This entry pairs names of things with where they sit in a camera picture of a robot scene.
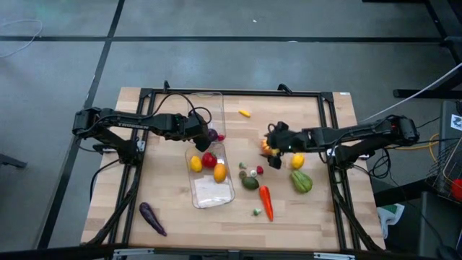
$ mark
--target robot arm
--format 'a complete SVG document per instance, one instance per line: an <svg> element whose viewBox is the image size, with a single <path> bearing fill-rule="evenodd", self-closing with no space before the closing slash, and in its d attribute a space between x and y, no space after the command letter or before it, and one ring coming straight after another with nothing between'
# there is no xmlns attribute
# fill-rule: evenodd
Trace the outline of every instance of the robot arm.
<svg viewBox="0 0 462 260"><path fill-rule="evenodd" d="M210 145L207 122L194 110L186 117L179 113L141 116L110 108L88 108L76 113L72 133L82 139L95 138L105 147L115 149L122 163L138 165L140 154L137 144L111 132L108 129L111 126L149 130L166 140L192 139L202 152Z"/></svg>
<svg viewBox="0 0 462 260"><path fill-rule="evenodd" d="M274 129L267 134L267 143L279 152L268 156L268 161L271 167L278 169L281 167L280 156L285 152L325 152L332 148L336 165L345 168L360 155L374 155L375 150L390 144L410 146L419 141L414 122L404 116L388 116L376 122L342 129L316 127L294 132L284 122L273 126ZM338 145L356 140L363 141L352 146Z"/></svg>

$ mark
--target clear plastic container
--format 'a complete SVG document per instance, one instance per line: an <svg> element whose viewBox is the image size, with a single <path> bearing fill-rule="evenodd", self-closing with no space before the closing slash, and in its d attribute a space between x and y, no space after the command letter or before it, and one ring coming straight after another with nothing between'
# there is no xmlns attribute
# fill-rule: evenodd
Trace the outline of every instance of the clear plastic container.
<svg viewBox="0 0 462 260"><path fill-rule="evenodd" d="M212 152L217 157L217 163L225 164L227 172L223 182L215 182L214 169L203 167L200 173L191 170L191 158L194 155L202 158L205 152ZM205 152L199 152L195 147L191 147L185 152L193 205L198 209L223 205L231 202L235 197L230 167L226 160L225 146L220 142L212 142Z"/></svg>
<svg viewBox="0 0 462 260"><path fill-rule="evenodd" d="M188 95L189 100L193 103L195 108L207 108L211 115L212 120L207 125L209 129L215 129L218 135L226 138L225 128L225 109L223 104L223 95L220 92L197 92ZM192 107L188 103L188 112ZM210 115L204 109L197 109L196 112L201 115L205 121L210 120Z"/></svg>

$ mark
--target concrete floor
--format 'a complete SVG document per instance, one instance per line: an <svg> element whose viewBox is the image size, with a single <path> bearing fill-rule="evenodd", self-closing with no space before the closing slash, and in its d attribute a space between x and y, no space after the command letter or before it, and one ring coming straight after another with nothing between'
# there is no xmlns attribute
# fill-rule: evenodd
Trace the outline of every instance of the concrete floor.
<svg viewBox="0 0 462 260"><path fill-rule="evenodd" d="M104 36L117 3L3 0L0 23L39 19L42 36ZM0 28L0 35L31 35L34 26ZM421 4L126 0L115 35L437 37L438 32ZM21 44L0 42L0 54ZM84 103L102 48L98 42L34 42L0 59L0 152L29 163L24 170L0 167L0 251L35 246L69 147L74 113ZM362 119L396 103L391 90L421 89L452 67L445 48L425 44L113 43L94 105L113 108L120 87L160 87L165 79L172 87L217 89L273 90L283 82L293 90L350 92ZM411 100L391 113L421 124L439 115L440 103ZM426 126L422 140L437 131L438 122ZM391 156L400 184L423 178L431 165L425 150ZM77 155L50 247L78 245L100 158L83 151Z"/></svg>

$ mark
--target wooden table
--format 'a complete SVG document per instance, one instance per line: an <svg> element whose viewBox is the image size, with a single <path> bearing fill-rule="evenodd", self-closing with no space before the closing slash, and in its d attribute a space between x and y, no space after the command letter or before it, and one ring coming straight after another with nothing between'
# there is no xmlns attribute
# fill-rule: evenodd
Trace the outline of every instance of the wooden table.
<svg viewBox="0 0 462 260"><path fill-rule="evenodd" d="M116 110L135 113L139 92L140 88L122 88ZM155 108L162 98L163 95L157 95ZM339 127L356 124L349 93L335 92L334 104ZM238 109L250 111L252 117L240 115ZM187 105L182 97L171 96L160 112L186 114L186 110ZM305 154L302 171L314 182L308 194L298 194L292 187L290 170L287 168L287 161L292 155L283 157L281 170L270 168L266 159L258 155L260 140L268 131L268 123L284 121L292 130L299 131L301 128L320 126L318 115L315 98L225 95L227 137L224 145L235 199L229 204L208 209L197 209L191 202L185 151L193 144L165 141L149 134L129 245L150 248L338 251L327 167L319 160L318 154ZM130 138L130 129L112 130L124 139ZM104 155L101 164L105 165L116 157L117 154ZM258 217L252 216L254 208L263 207L258 192L245 190L240 183L238 164L241 161L249 166L263 166L264 174L258 180L270 189L273 222L269 222L264 213ZM363 161L357 164L366 167ZM99 174L82 242L93 238L113 213L122 170L123 165L114 165ZM355 169L349 170L348 174L357 219L372 239L385 248L369 176ZM148 202L153 207L168 233L167 237L158 235L143 220L138 212L141 202ZM343 219L347 245L352 248L348 221L345 216ZM121 241L124 224L125 213L119 222L117 242Z"/></svg>

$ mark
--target orange carrot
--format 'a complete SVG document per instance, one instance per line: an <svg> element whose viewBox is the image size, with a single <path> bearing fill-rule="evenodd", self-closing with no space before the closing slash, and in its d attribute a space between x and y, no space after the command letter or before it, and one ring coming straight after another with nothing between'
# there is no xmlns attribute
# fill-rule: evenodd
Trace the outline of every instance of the orange carrot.
<svg viewBox="0 0 462 260"><path fill-rule="evenodd" d="M271 205L271 196L269 196L269 189L265 185L260 187L260 198L265 206L266 214L269 221L273 221L273 206Z"/></svg>

